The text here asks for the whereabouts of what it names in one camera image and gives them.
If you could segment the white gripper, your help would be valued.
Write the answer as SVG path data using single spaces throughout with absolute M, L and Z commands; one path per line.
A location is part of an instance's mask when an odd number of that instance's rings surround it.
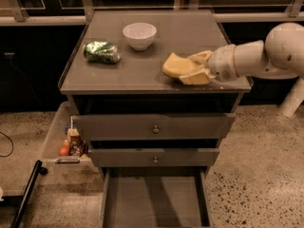
M 238 76 L 234 64 L 235 49 L 235 45 L 228 45 L 219 47 L 214 52 L 205 50 L 188 56 L 189 60 L 199 65 L 206 64 L 208 61 L 209 68 L 198 66 L 181 75 L 179 80 L 184 85 L 193 86 L 208 85 L 215 78 L 220 82 L 236 80 Z

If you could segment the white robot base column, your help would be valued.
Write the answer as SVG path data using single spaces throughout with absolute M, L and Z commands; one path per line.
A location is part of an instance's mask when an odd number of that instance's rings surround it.
M 304 101 L 304 80 L 298 78 L 290 92 L 287 94 L 279 111 L 286 117 L 292 117 Z

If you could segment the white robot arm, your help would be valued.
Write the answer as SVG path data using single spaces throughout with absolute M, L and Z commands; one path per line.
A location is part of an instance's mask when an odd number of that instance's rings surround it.
M 182 74 L 185 85 L 206 85 L 211 79 L 234 81 L 253 76 L 262 79 L 304 77 L 304 27 L 283 23 L 265 41 L 219 47 L 195 69 Z

